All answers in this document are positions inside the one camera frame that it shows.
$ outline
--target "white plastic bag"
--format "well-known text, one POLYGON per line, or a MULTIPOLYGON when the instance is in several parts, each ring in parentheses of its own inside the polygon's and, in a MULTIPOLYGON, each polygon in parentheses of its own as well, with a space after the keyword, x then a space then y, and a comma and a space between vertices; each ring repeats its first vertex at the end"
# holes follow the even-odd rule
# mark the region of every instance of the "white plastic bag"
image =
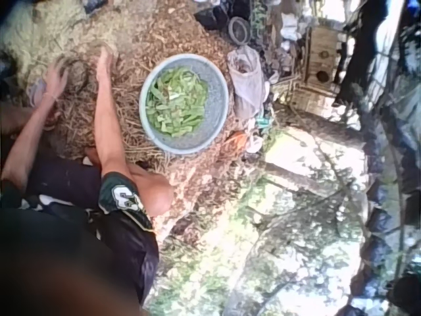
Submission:
POLYGON ((248 46, 228 53, 228 68, 235 88, 235 114, 242 120, 262 109, 264 80, 259 54, 248 46))

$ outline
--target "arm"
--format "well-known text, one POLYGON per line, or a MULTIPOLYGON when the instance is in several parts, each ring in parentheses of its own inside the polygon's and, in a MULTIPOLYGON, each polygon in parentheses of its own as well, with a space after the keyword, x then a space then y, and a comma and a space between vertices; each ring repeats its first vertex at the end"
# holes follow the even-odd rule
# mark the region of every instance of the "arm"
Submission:
POLYGON ((46 78, 47 91, 41 100, 41 104, 35 109, 28 123, 19 134, 6 159, 1 179, 11 181, 22 192, 25 191, 28 183, 28 176, 34 164, 45 121, 54 106, 56 98, 61 95, 66 87, 67 70, 60 77, 63 63, 64 60, 49 66, 46 78))
POLYGON ((95 110, 95 145, 102 166, 102 176, 119 172, 132 179, 126 163, 123 139, 111 91, 112 54, 104 47, 97 65, 98 98, 95 110))

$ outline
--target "ground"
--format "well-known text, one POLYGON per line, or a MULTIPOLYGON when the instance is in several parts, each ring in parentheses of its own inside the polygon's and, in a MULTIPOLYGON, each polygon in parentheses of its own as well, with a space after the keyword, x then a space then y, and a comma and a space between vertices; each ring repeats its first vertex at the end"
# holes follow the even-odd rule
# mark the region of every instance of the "ground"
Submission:
POLYGON ((70 59, 70 82, 58 106, 63 112, 54 132, 48 135, 61 156, 79 159, 92 146, 93 113, 97 84, 95 57, 106 43, 118 56, 113 72, 113 95, 129 161, 146 161, 165 174, 175 186, 171 211, 155 221, 161 242, 175 222, 192 210, 196 199, 212 179, 223 141, 235 129, 230 114, 216 140, 196 154, 175 157, 157 149, 141 127, 138 99, 141 85, 155 65, 177 53, 196 53, 210 59, 225 75, 226 54, 233 47, 217 33, 210 34, 195 21, 188 0, 114 1, 87 16, 79 0, 21 4, 9 17, 1 33, 1 47, 18 61, 18 82, 30 85, 59 55, 70 59))

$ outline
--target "knee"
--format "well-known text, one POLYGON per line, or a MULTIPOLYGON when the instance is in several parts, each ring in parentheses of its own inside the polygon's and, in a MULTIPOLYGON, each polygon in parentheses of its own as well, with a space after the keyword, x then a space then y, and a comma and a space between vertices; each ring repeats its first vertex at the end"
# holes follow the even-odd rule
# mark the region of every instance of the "knee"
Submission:
POLYGON ((161 174, 150 174, 139 188, 140 199, 150 217, 166 213, 174 199, 174 188, 161 174))

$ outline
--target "hand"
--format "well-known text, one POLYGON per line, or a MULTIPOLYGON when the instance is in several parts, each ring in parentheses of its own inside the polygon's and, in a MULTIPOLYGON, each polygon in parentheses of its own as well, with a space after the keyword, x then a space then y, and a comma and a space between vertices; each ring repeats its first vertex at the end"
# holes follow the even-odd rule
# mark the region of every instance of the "hand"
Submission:
POLYGON ((55 100, 60 97, 67 84, 68 69, 65 69, 64 72, 62 72, 64 62, 65 59, 61 58, 50 64, 45 76, 45 82, 47 83, 45 94, 50 95, 55 100))
POLYGON ((103 80, 111 80, 111 64, 112 64, 112 53, 110 49, 105 46, 101 47, 101 55, 99 56, 97 63, 97 80, 98 82, 103 80))

